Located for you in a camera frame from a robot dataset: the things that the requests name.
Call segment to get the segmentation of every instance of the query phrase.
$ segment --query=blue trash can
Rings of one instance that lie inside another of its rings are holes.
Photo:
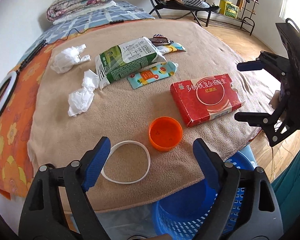
[[[247,157],[239,152],[236,152],[226,162],[233,163],[239,169],[254,169]],[[233,210],[223,233],[233,230],[243,194],[244,188],[238,188]],[[174,240],[192,239],[209,215],[216,197],[216,191],[210,188],[204,179],[155,202],[152,220],[157,235],[168,233]]]

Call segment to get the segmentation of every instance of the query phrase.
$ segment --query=metal rack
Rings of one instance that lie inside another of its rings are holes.
[[[252,10],[250,11],[249,9],[247,9],[247,1],[245,1],[245,5],[244,5],[244,8],[243,8],[243,12],[242,12],[242,15],[241,17],[237,17],[236,19],[232,18],[232,17],[229,17],[229,16],[226,16],[226,15],[223,15],[223,14],[220,14],[220,13],[217,13],[217,12],[211,12],[212,14],[215,14],[215,15],[219,15],[219,16],[222,16],[222,17],[226,17],[226,18],[229,18],[229,19],[232,19],[234,21],[237,21],[237,22],[240,22],[241,25],[236,25],[236,24],[231,24],[231,23],[228,23],[228,22],[223,22],[223,21],[218,21],[218,20],[213,20],[213,19],[210,19],[210,17],[208,18],[199,18],[198,19],[202,22],[204,22],[206,24],[206,27],[209,25],[209,24],[212,24],[212,25],[219,25],[219,26],[224,26],[224,27],[229,27],[229,28],[233,28],[233,29],[237,29],[237,30],[242,30],[244,32],[247,32],[247,33],[250,33],[250,35],[252,35],[252,32],[254,30],[254,27],[256,25],[256,23],[254,22],[254,20],[252,20],[252,15],[256,15],[254,13],[254,8],[256,6],[256,2],[254,2],[254,5],[253,5],[253,8]],[[246,28],[243,27],[243,25],[246,24],[248,26],[251,26],[251,31],[247,30]]]

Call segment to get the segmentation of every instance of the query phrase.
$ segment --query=red box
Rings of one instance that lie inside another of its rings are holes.
[[[242,106],[228,74],[173,83],[170,92],[187,127],[213,120]]]

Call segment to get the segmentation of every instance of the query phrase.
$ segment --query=orange plastic lid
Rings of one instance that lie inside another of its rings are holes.
[[[167,152],[178,145],[182,139],[180,123],[167,116],[155,119],[149,126],[149,140],[152,146],[161,152]]]

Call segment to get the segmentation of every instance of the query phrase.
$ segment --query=silver screw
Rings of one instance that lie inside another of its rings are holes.
[[[225,162],[225,166],[226,166],[227,168],[232,168],[232,167],[233,167],[233,163]]]
[[[256,170],[259,173],[264,173],[265,172],[265,170],[263,168],[261,168],[261,167],[256,167]]]
[[[47,170],[47,166],[46,165],[42,165],[40,168],[39,168],[39,171],[46,171]]]
[[[73,162],[71,162],[71,166],[72,166],[72,167],[78,167],[79,164],[80,164],[79,161],[73,161]]]

